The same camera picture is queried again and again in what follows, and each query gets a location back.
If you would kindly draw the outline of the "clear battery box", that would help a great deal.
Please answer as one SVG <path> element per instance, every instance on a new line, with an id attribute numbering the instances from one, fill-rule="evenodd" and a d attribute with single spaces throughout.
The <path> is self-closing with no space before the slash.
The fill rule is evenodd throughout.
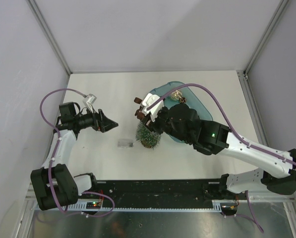
<path id="1" fill-rule="evenodd" d="M 118 148 L 132 148 L 134 141 L 132 139 L 119 139 L 117 146 Z"/>

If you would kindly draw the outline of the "teal plastic tray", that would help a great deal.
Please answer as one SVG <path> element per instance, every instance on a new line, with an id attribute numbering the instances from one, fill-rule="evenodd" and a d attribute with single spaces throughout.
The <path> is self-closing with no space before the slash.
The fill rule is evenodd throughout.
<path id="1" fill-rule="evenodd" d="M 167 84 L 164 84 L 158 88 L 152 89 L 149 91 L 152 95 L 157 95 L 162 97 L 170 90 L 177 88 L 183 85 L 183 82 L 180 81 L 171 81 Z M 213 117 L 207 108 L 202 104 L 202 102 L 198 99 L 198 97 L 192 92 L 189 87 L 184 87 L 177 89 L 178 96 L 175 96 L 175 92 L 172 92 L 169 96 L 167 96 L 164 100 L 164 106 L 170 109 L 171 107 L 179 104 L 180 97 L 186 98 L 185 104 L 189 106 L 191 109 L 195 109 L 200 119 L 213 121 Z"/>

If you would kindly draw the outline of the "small green christmas tree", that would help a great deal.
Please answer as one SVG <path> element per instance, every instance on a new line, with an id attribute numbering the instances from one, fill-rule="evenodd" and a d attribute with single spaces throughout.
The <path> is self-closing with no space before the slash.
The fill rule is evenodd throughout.
<path id="1" fill-rule="evenodd" d="M 142 123 L 139 123 L 136 129 L 135 139 L 143 147 L 155 149 L 160 143 L 161 136 L 156 132 L 151 132 Z"/>

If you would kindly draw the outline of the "brown ribbon bow garland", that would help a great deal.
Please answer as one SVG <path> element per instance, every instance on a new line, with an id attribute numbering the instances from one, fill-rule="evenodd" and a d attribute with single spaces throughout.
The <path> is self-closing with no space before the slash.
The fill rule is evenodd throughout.
<path id="1" fill-rule="evenodd" d="M 138 104 L 139 105 L 139 108 L 135 111 L 135 116 L 138 120 L 142 121 L 142 119 L 145 117 L 145 115 L 142 113 L 142 109 L 143 109 L 143 106 L 141 105 L 142 103 L 142 99 L 138 98 L 138 97 L 135 97 L 134 98 L 134 103 Z"/>

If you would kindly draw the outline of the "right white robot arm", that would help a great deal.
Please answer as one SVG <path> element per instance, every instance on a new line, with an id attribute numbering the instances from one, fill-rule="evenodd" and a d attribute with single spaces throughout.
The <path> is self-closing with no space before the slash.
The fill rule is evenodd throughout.
<path id="1" fill-rule="evenodd" d="M 135 116 L 151 132 L 166 133 L 201 154 L 224 155 L 256 166 L 249 172 L 222 175 L 218 194 L 223 199 L 244 191 L 268 190 L 280 195 L 296 192 L 296 149 L 278 151 L 236 137 L 228 126 L 200 119 L 197 111 L 186 104 L 162 107 L 155 114 L 140 107 Z"/>

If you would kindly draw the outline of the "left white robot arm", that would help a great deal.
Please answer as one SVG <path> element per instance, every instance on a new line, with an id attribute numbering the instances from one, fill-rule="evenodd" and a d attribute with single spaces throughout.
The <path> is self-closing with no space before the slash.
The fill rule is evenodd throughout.
<path id="1" fill-rule="evenodd" d="M 68 161 L 81 130 L 90 127 L 105 133 L 118 127 L 118 123 L 107 118 L 102 110 L 87 110 L 83 114 L 76 112 L 79 108 L 74 102 L 59 106 L 60 116 L 50 152 L 41 168 L 31 172 L 34 193 L 43 211 L 75 204 L 82 193 L 93 198 L 99 192 L 94 174 L 72 176 L 67 167 Z"/>

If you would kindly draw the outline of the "frosted pine cone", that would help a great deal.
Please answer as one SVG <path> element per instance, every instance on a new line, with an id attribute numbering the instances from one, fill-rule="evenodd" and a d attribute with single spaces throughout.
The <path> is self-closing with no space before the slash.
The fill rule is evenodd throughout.
<path id="1" fill-rule="evenodd" d="M 181 98 L 179 99 L 179 102 L 180 102 L 180 103 L 183 103 L 183 104 L 186 103 L 186 98 L 185 98 L 185 97 L 181 97 Z"/>

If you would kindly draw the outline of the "large silver gold bauble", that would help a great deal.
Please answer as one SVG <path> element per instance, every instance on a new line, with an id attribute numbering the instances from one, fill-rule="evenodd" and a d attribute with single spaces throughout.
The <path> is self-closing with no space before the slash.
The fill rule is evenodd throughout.
<path id="1" fill-rule="evenodd" d="M 170 94 L 170 98 L 173 101 L 179 101 L 183 97 L 182 92 L 180 90 L 175 90 Z"/>

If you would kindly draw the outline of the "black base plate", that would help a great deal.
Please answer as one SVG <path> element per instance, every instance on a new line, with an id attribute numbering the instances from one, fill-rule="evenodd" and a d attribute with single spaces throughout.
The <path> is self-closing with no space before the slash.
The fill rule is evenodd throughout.
<path id="1" fill-rule="evenodd" d="M 245 200 L 243 193 L 227 191 L 216 179 L 107 180 L 89 191 L 109 196 L 116 209 L 212 208 L 213 200 Z"/>

